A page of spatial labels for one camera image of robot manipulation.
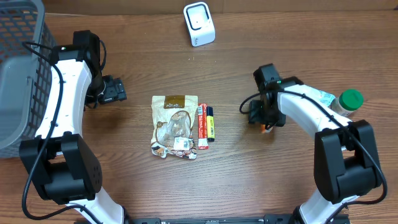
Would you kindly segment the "orange tissue pack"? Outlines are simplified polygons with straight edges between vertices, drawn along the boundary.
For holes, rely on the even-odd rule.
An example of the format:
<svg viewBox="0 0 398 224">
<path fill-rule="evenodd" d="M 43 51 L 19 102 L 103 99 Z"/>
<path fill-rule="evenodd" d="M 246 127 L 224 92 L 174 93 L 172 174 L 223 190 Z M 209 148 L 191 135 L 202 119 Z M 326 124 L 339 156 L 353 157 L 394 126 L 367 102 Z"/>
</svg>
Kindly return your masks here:
<svg viewBox="0 0 398 224">
<path fill-rule="evenodd" d="M 269 133 L 272 131 L 273 126 L 272 125 L 261 125 L 261 133 Z"/>
</svg>

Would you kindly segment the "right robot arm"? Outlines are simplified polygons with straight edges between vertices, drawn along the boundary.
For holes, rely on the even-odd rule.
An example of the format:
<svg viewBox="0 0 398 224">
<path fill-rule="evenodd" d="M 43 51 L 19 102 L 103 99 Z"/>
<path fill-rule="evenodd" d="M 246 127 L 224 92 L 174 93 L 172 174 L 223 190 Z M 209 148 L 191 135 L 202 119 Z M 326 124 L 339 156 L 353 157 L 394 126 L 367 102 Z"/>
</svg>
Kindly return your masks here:
<svg viewBox="0 0 398 224">
<path fill-rule="evenodd" d="M 246 99 L 248 121 L 268 132 L 291 118 L 314 140 L 313 176 L 316 190 L 291 214 L 266 214 L 264 223 L 349 223 L 342 209 L 361 205 L 359 198 L 382 187 L 382 195 L 367 200 L 380 203 L 387 195 L 373 127 L 352 121 L 327 107 L 316 89 L 297 77 L 281 78 L 271 63 L 254 71 L 259 99 Z"/>
</svg>

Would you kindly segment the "red snack stick packet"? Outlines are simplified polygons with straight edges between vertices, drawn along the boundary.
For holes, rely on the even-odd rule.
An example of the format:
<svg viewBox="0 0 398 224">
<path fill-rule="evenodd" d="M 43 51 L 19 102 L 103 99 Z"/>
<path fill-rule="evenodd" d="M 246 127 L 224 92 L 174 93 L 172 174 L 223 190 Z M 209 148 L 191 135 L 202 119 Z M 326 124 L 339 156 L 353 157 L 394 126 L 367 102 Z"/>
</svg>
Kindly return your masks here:
<svg viewBox="0 0 398 224">
<path fill-rule="evenodd" d="M 198 104 L 198 148 L 200 150 L 209 149 L 207 140 L 206 109 L 206 103 Z"/>
</svg>

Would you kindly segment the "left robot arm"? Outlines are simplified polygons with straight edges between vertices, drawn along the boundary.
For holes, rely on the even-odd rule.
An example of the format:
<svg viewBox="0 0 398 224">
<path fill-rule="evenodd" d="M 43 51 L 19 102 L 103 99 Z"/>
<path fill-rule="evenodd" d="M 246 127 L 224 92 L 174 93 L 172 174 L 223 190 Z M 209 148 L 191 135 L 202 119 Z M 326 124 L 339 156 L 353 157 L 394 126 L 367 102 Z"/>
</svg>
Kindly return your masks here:
<svg viewBox="0 0 398 224">
<path fill-rule="evenodd" d="M 85 108 L 126 100 L 120 79 L 103 76 L 104 42 L 90 30 L 76 31 L 71 45 L 50 48 L 52 84 L 35 137 L 22 141 L 19 157 L 29 176 L 22 211 L 46 220 L 76 210 L 88 223 L 131 223 L 127 210 L 102 186 L 97 157 L 82 137 Z"/>
</svg>

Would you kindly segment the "yellow highlighter marker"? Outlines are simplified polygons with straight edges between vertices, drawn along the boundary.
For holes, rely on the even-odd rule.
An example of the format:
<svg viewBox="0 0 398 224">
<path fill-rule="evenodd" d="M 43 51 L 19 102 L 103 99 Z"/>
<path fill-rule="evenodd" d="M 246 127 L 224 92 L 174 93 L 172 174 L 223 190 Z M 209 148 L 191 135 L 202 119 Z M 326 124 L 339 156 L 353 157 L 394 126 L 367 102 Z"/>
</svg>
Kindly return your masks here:
<svg viewBox="0 0 398 224">
<path fill-rule="evenodd" d="M 215 141 L 215 125 L 213 108 L 208 106 L 206 108 L 206 126 L 207 126 L 207 140 L 208 142 Z"/>
</svg>

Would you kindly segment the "instant noodle cup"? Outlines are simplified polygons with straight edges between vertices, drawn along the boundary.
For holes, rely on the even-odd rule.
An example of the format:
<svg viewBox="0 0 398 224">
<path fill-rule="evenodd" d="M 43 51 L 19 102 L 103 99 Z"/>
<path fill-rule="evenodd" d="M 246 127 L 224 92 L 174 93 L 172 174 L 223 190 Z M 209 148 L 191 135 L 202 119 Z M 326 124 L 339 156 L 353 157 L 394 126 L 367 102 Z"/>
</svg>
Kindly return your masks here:
<svg viewBox="0 0 398 224">
<path fill-rule="evenodd" d="M 330 108 L 341 116 L 349 116 L 351 113 L 362 107 L 363 95 L 355 89 L 345 90 L 339 97 L 335 98 Z"/>
</svg>

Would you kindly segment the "teal tissue pack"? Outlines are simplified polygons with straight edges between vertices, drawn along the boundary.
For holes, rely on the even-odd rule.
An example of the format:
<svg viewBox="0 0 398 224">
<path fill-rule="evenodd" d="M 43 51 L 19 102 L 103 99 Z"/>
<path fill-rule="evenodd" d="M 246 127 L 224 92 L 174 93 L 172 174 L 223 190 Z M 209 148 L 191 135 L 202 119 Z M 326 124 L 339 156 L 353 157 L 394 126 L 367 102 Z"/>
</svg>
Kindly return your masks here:
<svg viewBox="0 0 398 224">
<path fill-rule="evenodd" d="M 330 107 L 333 100 L 336 98 L 336 96 L 331 93 L 317 89 L 313 89 L 313 94 L 319 102 L 323 103 L 327 107 Z"/>
</svg>

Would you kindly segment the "brown snack pouch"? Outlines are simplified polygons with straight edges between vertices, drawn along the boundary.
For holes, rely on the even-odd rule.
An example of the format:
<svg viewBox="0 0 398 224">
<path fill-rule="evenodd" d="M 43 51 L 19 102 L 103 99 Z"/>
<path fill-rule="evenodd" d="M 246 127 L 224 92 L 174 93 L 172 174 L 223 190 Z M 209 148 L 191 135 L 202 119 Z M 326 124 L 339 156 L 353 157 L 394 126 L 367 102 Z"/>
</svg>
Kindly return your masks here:
<svg viewBox="0 0 398 224">
<path fill-rule="evenodd" d="M 192 137 L 197 106 L 198 97 L 193 95 L 152 97 L 154 131 L 150 149 L 154 155 L 197 158 L 197 147 Z"/>
</svg>

